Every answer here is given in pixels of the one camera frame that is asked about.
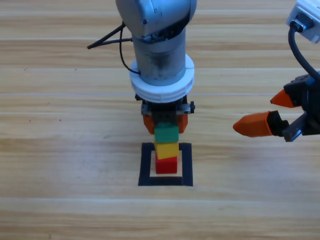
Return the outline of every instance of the lego brick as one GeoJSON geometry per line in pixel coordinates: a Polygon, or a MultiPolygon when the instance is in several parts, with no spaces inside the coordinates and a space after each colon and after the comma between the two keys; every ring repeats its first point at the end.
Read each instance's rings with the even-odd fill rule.
{"type": "Polygon", "coordinates": [[[178,117],[178,126],[179,126],[179,133],[183,134],[188,125],[188,114],[179,115],[178,117]]]}
{"type": "Polygon", "coordinates": [[[155,134],[155,124],[151,116],[143,115],[143,122],[150,134],[155,134]]]}
{"type": "Polygon", "coordinates": [[[155,152],[159,160],[179,156],[179,143],[155,143],[155,152]]]}
{"type": "Polygon", "coordinates": [[[177,143],[179,142],[179,127],[170,122],[158,123],[154,128],[156,143],[177,143]]]}
{"type": "Polygon", "coordinates": [[[156,174],[176,174],[178,172],[178,157],[158,159],[155,155],[155,172],[156,174]]]}

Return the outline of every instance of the black cable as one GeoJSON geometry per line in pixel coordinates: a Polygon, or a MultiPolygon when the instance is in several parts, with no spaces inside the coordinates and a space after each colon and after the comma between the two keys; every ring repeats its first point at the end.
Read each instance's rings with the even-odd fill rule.
{"type": "MultiPolygon", "coordinates": [[[[124,43],[124,42],[132,42],[132,41],[133,41],[132,38],[124,38],[124,39],[121,40],[122,43],[124,43]]],[[[92,47],[92,48],[97,48],[97,47],[110,45],[110,44],[118,44],[118,43],[120,43],[120,39],[105,41],[105,42],[103,42],[103,43],[101,43],[99,45],[96,45],[96,46],[92,47]]]]}
{"type": "Polygon", "coordinates": [[[128,69],[130,72],[134,73],[134,74],[138,74],[140,75],[140,72],[139,71],[134,71],[132,70],[130,67],[128,67],[125,63],[125,60],[124,60],[124,56],[122,54],[122,35],[123,35],[123,32],[124,32],[124,29],[122,28],[120,30],[120,43],[119,43],[119,50],[120,50],[120,57],[121,57],[121,61],[123,63],[123,65],[125,66],[126,69],[128,69]]]}
{"type": "Polygon", "coordinates": [[[108,35],[104,36],[100,40],[96,41],[95,43],[89,45],[87,48],[88,49],[96,48],[98,45],[102,44],[104,41],[108,40],[113,35],[115,35],[116,33],[120,32],[121,30],[123,30],[125,27],[126,27],[126,25],[124,23],[122,23],[115,30],[113,30],[112,32],[110,32],[108,35]]]}
{"type": "Polygon", "coordinates": [[[290,26],[290,30],[288,33],[288,41],[289,41],[291,51],[295,56],[296,60],[299,62],[299,64],[304,68],[304,70],[306,70],[306,72],[311,77],[313,77],[317,82],[320,83],[320,74],[308,63],[308,61],[304,58],[304,56],[301,54],[301,52],[298,49],[298,46],[295,40],[295,33],[297,31],[298,29],[292,24],[290,26]]]}

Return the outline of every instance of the orange gripper fingertip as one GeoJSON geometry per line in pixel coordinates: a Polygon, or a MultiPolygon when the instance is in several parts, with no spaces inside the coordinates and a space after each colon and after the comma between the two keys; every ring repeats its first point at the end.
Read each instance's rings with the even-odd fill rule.
{"type": "Polygon", "coordinates": [[[241,135],[255,138],[272,136],[267,122],[270,111],[246,115],[233,125],[233,129],[241,135]]]}
{"type": "Polygon", "coordinates": [[[279,92],[277,95],[275,95],[270,102],[272,104],[286,107],[286,108],[295,108],[294,104],[291,101],[291,98],[285,92],[284,89],[281,92],[279,92]]]}

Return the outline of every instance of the black square outline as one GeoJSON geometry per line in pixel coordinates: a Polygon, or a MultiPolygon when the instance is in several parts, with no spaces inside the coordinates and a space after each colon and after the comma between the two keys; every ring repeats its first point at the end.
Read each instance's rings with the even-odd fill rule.
{"type": "Polygon", "coordinates": [[[142,143],[139,186],[188,186],[193,187],[192,145],[179,143],[182,151],[182,176],[150,176],[151,152],[155,150],[152,142],[142,143]]]}

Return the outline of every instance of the table surface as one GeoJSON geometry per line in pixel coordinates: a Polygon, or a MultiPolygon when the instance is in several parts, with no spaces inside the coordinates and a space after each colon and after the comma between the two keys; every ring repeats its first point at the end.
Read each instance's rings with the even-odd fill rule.
{"type": "MultiPolygon", "coordinates": [[[[302,113],[270,104],[305,74],[287,42],[294,4],[198,1],[187,27],[196,113],[180,136],[194,187],[140,187],[153,137],[119,46],[86,49],[121,24],[115,2],[0,0],[0,239],[319,240],[320,138],[233,130],[246,114],[302,113]]],[[[319,46],[297,42],[319,66],[319,46]]],[[[123,54],[134,59],[131,43],[123,54]]]]}

